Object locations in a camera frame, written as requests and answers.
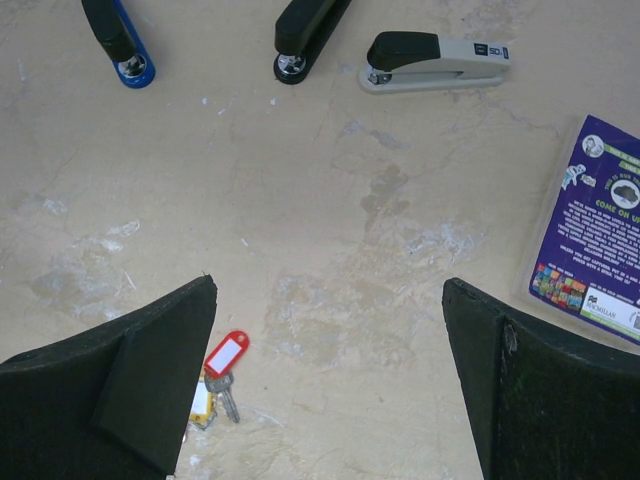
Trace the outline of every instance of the stapler base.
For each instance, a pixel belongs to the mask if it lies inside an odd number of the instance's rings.
[[[455,78],[438,77],[425,78],[425,75],[386,74],[382,79],[386,83],[374,84],[371,82],[371,68],[363,68],[358,74],[358,83],[367,93],[383,95],[385,93],[409,93],[425,92],[433,90],[457,90],[463,88],[496,87],[504,82],[504,75],[488,78]]]

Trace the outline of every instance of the stain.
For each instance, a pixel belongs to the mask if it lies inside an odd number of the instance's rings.
[[[130,228],[118,232],[132,234]],[[34,280],[31,289],[52,308],[85,323],[113,320],[129,310],[129,296],[136,290],[129,274],[118,266],[116,256],[123,249],[113,238],[77,240],[51,259],[49,272]]]
[[[281,272],[265,317],[265,355],[322,368],[413,365],[421,329],[441,321],[442,283],[482,233],[455,219],[425,229],[405,217],[407,181],[395,165],[374,177],[362,202],[364,238],[350,254],[317,275]]]
[[[358,122],[357,120],[351,120],[347,122],[345,126],[342,128],[342,131],[338,135],[338,138],[348,137],[363,131],[364,131],[364,126],[360,122]]]
[[[505,42],[516,38],[538,3],[539,0],[441,0],[434,13],[445,20],[454,36]]]
[[[49,213],[56,217],[61,217],[69,211],[67,206],[59,200],[53,200],[51,198],[45,198],[41,195],[36,195],[36,201],[42,204],[42,207]]]
[[[397,165],[390,165],[371,181],[371,193],[364,197],[360,206],[367,212],[365,232],[371,230],[381,215],[399,215],[409,207],[408,201],[398,199],[399,190],[409,181],[409,176],[400,172]]]
[[[37,7],[42,0],[3,0],[0,2],[0,24],[10,25],[21,13]]]
[[[390,133],[379,132],[378,130],[371,130],[369,132],[373,138],[378,140],[378,143],[389,150],[407,150],[411,147],[406,142],[401,142]]]
[[[398,140],[392,134],[380,132],[379,130],[368,129],[358,120],[350,120],[347,122],[338,134],[338,139],[349,137],[361,132],[375,138],[381,146],[389,150],[407,150],[411,148],[409,143]]]
[[[140,230],[140,220],[131,220],[124,225],[112,227],[107,232],[107,235],[118,235],[120,237],[130,237],[134,233]]]

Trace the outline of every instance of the beige floor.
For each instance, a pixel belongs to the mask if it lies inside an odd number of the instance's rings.
[[[179,479],[478,479],[442,283],[509,300],[572,115],[640,134],[640,3],[353,0],[295,88],[287,3],[127,0],[158,68],[130,91],[78,0],[0,2],[0,360],[205,271],[210,345],[253,345],[243,422],[190,432]],[[366,95],[387,29],[506,41],[511,76]]]

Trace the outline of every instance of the book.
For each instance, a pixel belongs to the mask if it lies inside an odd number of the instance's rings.
[[[640,345],[640,140],[593,116],[579,125],[516,293]]]

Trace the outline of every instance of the white paint mark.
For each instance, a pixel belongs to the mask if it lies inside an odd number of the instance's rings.
[[[471,235],[462,231],[461,227],[445,223],[439,230],[425,230],[413,241],[409,242],[409,254],[416,255],[421,251],[427,252],[428,263],[434,263],[433,249],[441,248],[449,252],[450,264],[453,265],[461,256],[472,252],[476,243]]]
[[[276,417],[274,417],[273,415],[271,415],[270,413],[265,412],[264,410],[259,410],[257,408],[251,407],[249,405],[240,405],[240,408],[243,408],[245,410],[249,410],[250,412],[255,413],[256,415],[258,415],[258,421],[264,423],[265,420],[268,420],[270,423],[275,423],[276,425],[284,428],[285,424],[278,420]]]
[[[44,202],[42,202],[42,206],[57,217],[64,215],[68,211],[64,203],[51,200],[50,198],[46,198]]]
[[[131,285],[131,287],[132,287],[134,290],[138,290],[138,289],[136,288],[136,284],[135,284],[135,283],[133,283],[133,280],[131,280],[131,277],[129,276],[129,273],[127,273],[127,271],[126,271],[126,270],[124,271],[124,276],[125,276],[125,277],[127,277],[127,281],[129,282],[129,285]]]
[[[121,252],[122,249],[124,248],[124,246],[121,243],[116,242],[114,240],[109,240],[107,238],[103,238],[102,240],[99,240],[98,243],[102,245],[104,248],[106,248],[107,250],[109,250],[111,253]]]
[[[352,120],[344,126],[342,132],[340,132],[340,138],[362,132],[363,130],[364,126],[359,121]]]
[[[131,220],[130,222],[120,225],[119,227],[110,228],[107,235],[120,235],[121,237],[130,237],[140,229],[140,220]]]
[[[22,60],[18,59],[18,73],[20,74],[20,81],[22,83],[27,81],[27,75],[24,73],[24,65],[22,64]]]
[[[231,106],[233,105],[233,102],[235,102],[236,98],[238,97],[238,94],[236,93],[233,97],[231,97],[231,100],[229,101],[229,105],[227,105],[227,108],[223,108],[222,110],[220,110],[218,112],[218,115],[222,115],[224,112],[226,112],[227,110],[229,110],[231,108]]]

